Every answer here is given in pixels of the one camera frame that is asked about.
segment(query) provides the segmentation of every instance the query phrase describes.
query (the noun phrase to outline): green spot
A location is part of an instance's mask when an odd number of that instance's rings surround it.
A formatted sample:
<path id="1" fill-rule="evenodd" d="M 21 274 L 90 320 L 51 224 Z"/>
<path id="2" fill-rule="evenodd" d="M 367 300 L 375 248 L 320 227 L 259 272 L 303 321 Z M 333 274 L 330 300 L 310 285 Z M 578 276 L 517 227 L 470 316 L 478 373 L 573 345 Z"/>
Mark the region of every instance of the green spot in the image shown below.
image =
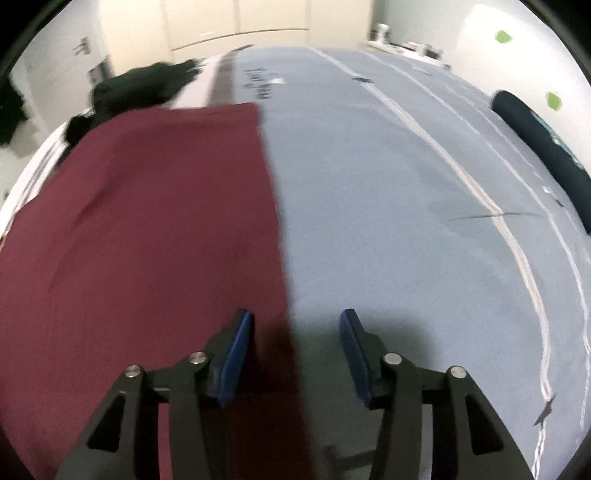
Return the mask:
<path id="1" fill-rule="evenodd" d="M 560 107 L 562 107 L 562 100 L 555 93 L 546 93 L 546 101 L 552 110 L 560 110 Z"/>
<path id="2" fill-rule="evenodd" d="M 511 37 L 511 35 L 509 35 L 505 30 L 499 30 L 496 33 L 495 40 L 498 43 L 508 43 L 513 40 L 513 37 Z"/>

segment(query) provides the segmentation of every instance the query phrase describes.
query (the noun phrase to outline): maroon cloth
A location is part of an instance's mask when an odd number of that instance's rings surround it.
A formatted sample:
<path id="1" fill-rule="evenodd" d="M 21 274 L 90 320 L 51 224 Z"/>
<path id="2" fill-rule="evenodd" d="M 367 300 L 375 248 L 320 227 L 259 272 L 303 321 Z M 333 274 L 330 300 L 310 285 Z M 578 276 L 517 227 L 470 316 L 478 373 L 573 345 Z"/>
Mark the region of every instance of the maroon cloth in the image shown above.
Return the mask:
<path id="1" fill-rule="evenodd" d="M 229 411 L 236 478 L 311 478 L 256 106 L 116 117 L 0 254 L 1 428 L 53 478 L 127 365 L 174 364 L 238 307 L 256 314 L 256 362 Z"/>

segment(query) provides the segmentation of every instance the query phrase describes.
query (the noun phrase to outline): metal screw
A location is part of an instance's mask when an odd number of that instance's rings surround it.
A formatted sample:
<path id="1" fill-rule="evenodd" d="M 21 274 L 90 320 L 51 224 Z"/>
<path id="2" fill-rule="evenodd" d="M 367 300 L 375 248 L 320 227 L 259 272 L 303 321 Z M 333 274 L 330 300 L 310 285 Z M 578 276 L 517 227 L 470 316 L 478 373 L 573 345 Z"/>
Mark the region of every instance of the metal screw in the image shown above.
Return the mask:
<path id="1" fill-rule="evenodd" d="M 400 365 L 402 363 L 402 357 L 397 353 L 386 353 L 384 355 L 384 362 L 388 365 Z"/>
<path id="2" fill-rule="evenodd" d="M 202 364 L 205 360 L 207 360 L 207 355 L 204 352 L 195 352 L 189 355 L 189 362 L 193 365 Z"/>
<path id="3" fill-rule="evenodd" d="M 142 368 L 139 365 L 130 365 L 125 369 L 125 376 L 128 378 L 137 377 L 142 372 Z"/>
<path id="4" fill-rule="evenodd" d="M 468 372 L 466 372 L 466 369 L 463 367 L 459 367 L 459 366 L 452 367 L 452 375 L 456 378 L 466 378 L 467 374 L 468 374 Z"/>

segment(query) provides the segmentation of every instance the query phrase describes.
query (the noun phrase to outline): white line on bedsheet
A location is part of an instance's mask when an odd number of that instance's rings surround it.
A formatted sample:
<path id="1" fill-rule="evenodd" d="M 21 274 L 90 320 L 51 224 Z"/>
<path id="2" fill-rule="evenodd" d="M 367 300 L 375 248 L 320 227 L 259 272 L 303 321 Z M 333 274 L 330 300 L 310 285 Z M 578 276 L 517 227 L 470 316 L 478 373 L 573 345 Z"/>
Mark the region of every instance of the white line on bedsheet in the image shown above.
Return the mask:
<path id="1" fill-rule="evenodd" d="M 546 205 L 541 201 L 540 197 L 536 194 L 536 192 L 534 191 L 534 189 L 517 173 L 517 171 L 513 168 L 513 165 L 506 160 L 505 158 L 503 158 L 503 156 L 491 145 L 491 143 L 486 140 L 482 134 L 476 130 L 472 124 L 464 117 L 462 117 L 453 107 L 451 107 L 447 102 L 445 102 L 443 99 L 441 99 L 440 97 L 438 97 L 432 90 L 430 90 L 427 86 L 423 85 L 419 80 L 415 79 L 414 77 L 412 77 L 412 75 L 408 74 L 407 72 L 397 68 L 396 66 L 389 64 L 383 60 L 381 60 L 380 58 L 372 55 L 372 54 L 367 54 L 370 57 L 372 57 L 373 59 L 388 65 L 390 68 L 393 68 L 394 70 L 396 70 L 398 73 L 400 73 L 401 75 L 404 75 L 405 77 L 409 78 L 413 83 L 415 83 L 417 86 L 421 87 L 426 93 L 428 93 L 431 97 L 435 98 L 435 100 L 437 100 L 438 102 L 440 102 L 445 108 L 447 108 L 451 113 L 453 113 L 454 115 L 456 115 L 460 120 L 462 120 L 476 135 L 478 135 L 486 144 L 486 146 L 505 164 L 505 166 L 507 167 L 507 169 L 511 172 L 511 174 L 528 190 L 528 192 L 530 193 L 531 197 L 535 200 L 535 202 L 540 206 L 540 208 L 542 208 L 542 210 L 545 212 L 546 217 L 550 223 L 550 226 L 556 236 L 556 238 L 558 239 L 558 241 L 560 242 L 560 245 L 562 246 L 562 249 L 564 250 L 567 259 L 569 261 L 569 265 L 570 265 L 570 269 L 573 272 L 573 276 L 574 276 L 574 280 L 577 284 L 577 289 L 579 291 L 579 300 L 580 300 L 580 304 L 581 304 L 581 310 L 583 312 L 583 346 L 585 348 L 585 352 L 586 352 L 586 360 L 585 360 L 585 369 L 586 369 L 586 380 L 585 380 L 585 388 L 584 388 L 584 396 L 583 396 L 583 404 L 582 404 L 582 408 L 581 408 L 581 415 L 580 415 L 580 428 L 581 431 L 584 429 L 584 418 L 585 418 L 585 411 L 586 411 L 586 403 L 587 403 L 587 394 L 589 392 L 589 377 L 591 374 L 591 346 L 589 345 L 589 339 L 587 337 L 587 326 L 589 323 L 589 309 L 587 306 L 587 301 L 585 299 L 585 294 L 583 291 L 583 283 L 582 283 L 582 279 L 581 279 L 581 275 L 579 272 L 579 269 L 577 267 L 577 264 L 574 260 L 573 254 L 569 248 L 569 246 L 567 245 L 566 241 L 564 240 L 564 237 L 562 236 L 562 233 L 560 232 L 558 225 L 556 224 L 555 220 L 554 220 L 554 216 L 550 213 L 550 211 L 548 210 L 548 208 L 546 207 Z M 452 87 L 450 87 L 447 84 L 444 84 L 445 87 L 447 87 L 447 89 L 452 92 L 453 94 L 455 94 L 456 96 L 458 96 L 459 98 L 463 99 L 466 103 L 468 103 L 468 105 L 470 105 L 482 118 L 484 118 L 484 120 L 495 130 L 495 132 L 501 136 L 501 138 L 503 138 L 507 144 L 509 144 L 509 146 L 521 157 L 521 159 L 531 168 L 534 168 L 534 166 L 523 156 L 523 154 L 521 153 L 521 151 L 511 142 L 511 140 L 509 140 L 509 138 L 506 137 L 506 135 L 504 135 L 501 130 L 482 112 L 480 111 L 479 108 L 476 107 L 476 105 L 468 98 L 466 98 L 465 96 L 457 93 Z M 540 442 L 538 440 L 538 447 L 536 447 L 536 454 L 538 453 L 538 451 L 540 452 L 539 455 L 534 455 L 534 459 L 537 458 L 537 462 L 534 460 L 534 465 L 537 463 L 537 470 L 539 471 L 539 461 L 541 460 L 541 452 L 543 452 L 543 447 L 544 444 L 543 442 Z"/>
<path id="2" fill-rule="evenodd" d="M 334 64 L 341 71 L 352 76 L 358 76 L 358 74 L 350 68 L 348 68 L 348 66 L 331 57 L 330 55 L 316 50 L 315 48 L 311 48 L 311 50 L 313 50 L 318 55 Z M 393 113 L 395 113 L 412 132 L 417 134 L 431 148 L 433 148 L 439 154 L 439 156 L 452 168 L 452 170 L 456 173 L 458 178 L 464 183 L 466 188 L 474 195 L 474 197 L 480 202 L 480 204 L 484 206 L 491 214 L 494 215 L 493 217 L 491 217 L 491 221 L 495 225 L 497 231 L 501 234 L 507 245 L 509 246 L 515 258 L 515 262 L 517 263 L 517 266 L 521 273 L 521 277 L 523 279 L 525 288 L 528 290 L 530 294 L 532 305 L 534 306 L 534 310 L 540 321 L 540 331 L 542 336 L 543 349 L 540 365 L 540 389 L 544 401 L 548 401 L 552 395 L 550 382 L 548 381 L 548 366 L 550 364 L 550 330 L 548 325 L 548 318 L 544 310 L 544 303 L 540 296 L 540 291 L 538 290 L 538 287 L 536 285 L 535 278 L 531 271 L 530 263 L 527 260 L 525 252 L 521 248 L 521 245 L 518 243 L 517 239 L 515 239 L 515 237 L 513 236 L 513 233 L 509 229 L 509 226 L 506 224 L 505 219 L 502 216 L 498 215 L 500 213 L 503 213 L 503 211 L 488 196 L 488 194 L 484 191 L 482 186 L 466 170 L 464 170 L 464 168 L 447 152 L 447 150 L 445 150 L 445 148 L 443 148 L 431 135 L 429 135 L 429 133 L 427 133 L 423 129 L 423 127 L 421 127 L 421 125 L 419 125 L 419 123 L 407 111 L 400 107 L 399 104 L 397 104 L 394 100 L 392 100 L 390 97 L 384 94 L 381 90 L 379 90 L 374 84 L 362 83 L 361 85 L 369 93 L 376 97 L 380 102 L 382 102 L 387 108 L 389 108 Z M 542 422 L 540 430 L 540 438 L 538 439 L 539 447 L 536 448 L 536 453 L 538 454 L 539 458 L 541 457 L 541 452 L 543 452 L 544 450 L 545 422 Z M 535 469 L 538 475 L 540 463 L 539 458 L 536 462 L 534 462 L 534 466 L 538 465 L 538 468 Z"/>

